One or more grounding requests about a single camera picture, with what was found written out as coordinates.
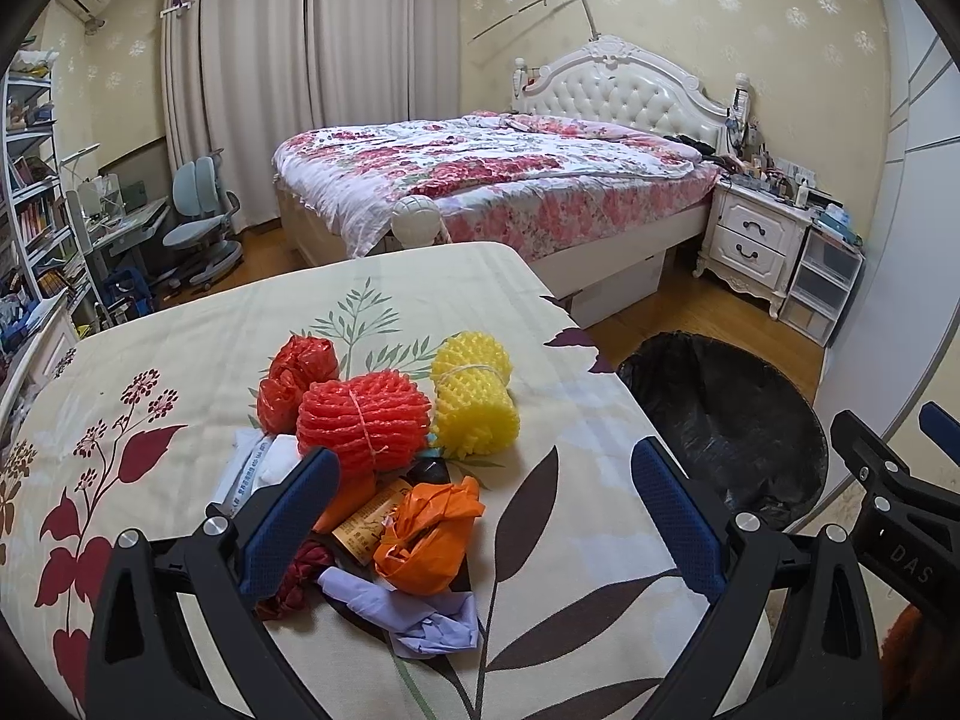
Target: tufted white headboard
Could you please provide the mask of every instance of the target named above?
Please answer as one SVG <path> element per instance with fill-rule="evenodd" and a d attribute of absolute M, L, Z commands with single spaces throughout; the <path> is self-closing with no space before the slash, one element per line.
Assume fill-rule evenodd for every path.
<path fill-rule="evenodd" d="M 526 83 L 517 60 L 515 105 L 520 113 L 616 122 L 658 135 L 688 135 L 725 153 L 727 108 L 709 100 L 697 76 L 662 56 L 613 35 L 587 43 L 541 67 Z"/>

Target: chair base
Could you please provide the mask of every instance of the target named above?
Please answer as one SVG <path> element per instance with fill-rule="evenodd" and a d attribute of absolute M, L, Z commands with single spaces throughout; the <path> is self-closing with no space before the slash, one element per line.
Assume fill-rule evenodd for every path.
<path fill-rule="evenodd" d="M 204 250 L 203 256 L 208 260 L 208 265 L 201 274 L 190 279 L 190 284 L 194 287 L 209 286 L 226 276 L 243 257 L 243 247 L 239 241 L 218 241 Z"/>

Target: string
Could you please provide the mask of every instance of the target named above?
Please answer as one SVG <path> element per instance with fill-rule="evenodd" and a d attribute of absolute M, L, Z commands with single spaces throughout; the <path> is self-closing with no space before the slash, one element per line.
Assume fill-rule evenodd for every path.
<path fill-rule="evenodd" d="M 448 370 L 445 374 L 440 376 L 440 378 L 437 380 L 436 386 L 440 386 L 441 384 L 443 384 L 443 382 L 448 380 L 450 376 L 453 376 L 457 373 L 461 373 L 462 371 L 465 371 L 465 370 L 488 370 L 491 373 L 496 374 L 496 378 L 500 380 L 503 386 L 507 386 L 507 383 L 503 380 L 503 376 L 500 374 L 500 371 L 497 370 L 492 365 L 484 365 L 483 362 L 476 362 L 474 365 L 458 365 L 457 367 L 451 367 L 450 370 Z"/>
<path fill-rule="evenodd" d="M 382 449 L 380 449 L 380 450 L 374 450 L 374 449 L 373 449 L 373 442 L 370 440 L 370 431 L 367 430 L 366 420 L 363 419 L 363 412 L 362 412 L 362 410 L 360 410 L 360 401 L 357 400 L 357 396 L 353 394 L 353 390 L 352 390 L 352 389 L 347 389 L 347 395 L 350 396 L 350 400 L 353 401 L 353 405 L 354 405 L 354 406 L 356 407 L 356 409 L 357 409 L 357 415 L 358 415 L 359 418 L 360 418 L 360 429 L 363 430 L 363 437 L 367 440 L 367 447 L 368 447 L 368 449 L 370 450 L 370 456 L 371 456 L 374 460 L 376 460 L 376 456 L 379 455 L 381 452 L 386 452 L 386 451 L 387 451 L 387 447 L 384 446 L 384 447 L 383 447 Z"/>

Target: black trash bag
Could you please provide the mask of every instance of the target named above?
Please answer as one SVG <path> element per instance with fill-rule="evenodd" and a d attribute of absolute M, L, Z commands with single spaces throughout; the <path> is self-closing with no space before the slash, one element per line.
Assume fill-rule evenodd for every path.
<path fill-rule="evenodd" d="M 797 388 L 769 362 L 716 338 L 661 333 L 618 368 L 691 478 L 731 512 L 782 530 L 827 483 L 827 439 Z"/>

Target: curtain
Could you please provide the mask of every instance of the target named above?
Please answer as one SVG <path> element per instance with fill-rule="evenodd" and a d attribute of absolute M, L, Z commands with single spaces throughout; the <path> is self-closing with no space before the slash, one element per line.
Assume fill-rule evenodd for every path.
<path fill-rule="evenodd" d="M 193 2 L 193 6 L 179 16 L 165 17 L 160 27 L 160 88 L 171 172 L 210 153 L 200 77 L 200 0 L 183 1 Z"/>
<path fill-rule="evenodd" d="M 413 0 L 411 119 L 460 112 L 460 0 Z"/>
<path fill-rule="evenodd" d="M 307 0 L 317 127 L 410 118 L 407 0 Z"/>
<path fill-rule="evenodd" d="M 200 61 L 210 145 L 240 197 L 237 229 L 280 215 L 272 156 L 313 127 L 304 0 L 203 0 Z"/>

